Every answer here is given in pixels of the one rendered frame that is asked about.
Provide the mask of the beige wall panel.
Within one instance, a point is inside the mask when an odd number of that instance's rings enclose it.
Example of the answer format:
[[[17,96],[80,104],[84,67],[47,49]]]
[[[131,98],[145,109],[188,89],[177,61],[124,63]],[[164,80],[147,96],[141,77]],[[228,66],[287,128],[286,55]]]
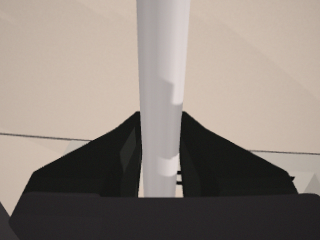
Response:
[[[140,111],[136,0],[0,0],[0,240],[33,171]],[[191,0],[183,111],[320,155],[320,0]]]

